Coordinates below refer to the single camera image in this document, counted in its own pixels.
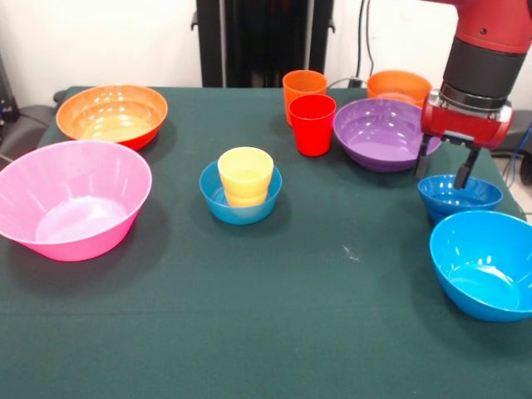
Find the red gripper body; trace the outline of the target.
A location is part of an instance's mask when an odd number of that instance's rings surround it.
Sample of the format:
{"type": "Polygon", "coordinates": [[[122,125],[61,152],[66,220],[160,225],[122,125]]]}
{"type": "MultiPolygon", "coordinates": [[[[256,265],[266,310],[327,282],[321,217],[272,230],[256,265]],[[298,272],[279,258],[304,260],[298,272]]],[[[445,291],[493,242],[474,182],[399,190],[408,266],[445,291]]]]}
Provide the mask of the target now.
{"type": "Polygon", "coordinates": [[[514,112],[509,103],[498,111],[473,111],[445,102],[438,90],[426,96],[421,111],[425,135],[495,149],[506,137],[514,112]]]}

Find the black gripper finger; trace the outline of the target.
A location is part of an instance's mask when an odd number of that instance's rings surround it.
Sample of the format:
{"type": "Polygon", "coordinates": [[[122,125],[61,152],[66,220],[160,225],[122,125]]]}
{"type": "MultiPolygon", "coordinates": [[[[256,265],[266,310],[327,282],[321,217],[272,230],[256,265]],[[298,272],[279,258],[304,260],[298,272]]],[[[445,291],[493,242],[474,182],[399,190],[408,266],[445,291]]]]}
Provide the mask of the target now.
{"type": "Polygon", "coordinates": [[[465,162],[460,166],[455,177],[455,189],[462,190],[466,187],[467,181],[470,177],[470,173],[475,165],[481,148],[478,146],[472,146],[470,148],[469,155],[465,162]]]}
{"type": "Polygon", "coordinates": [[[413,175],[416,178],[422,178],[426,173],[426,169],[428,167],[427,149],[430,141],[431,137],[429,135],[424,134],[422,136],[420,148],[416,158],[416,165],[413,172],[413,175]]]}

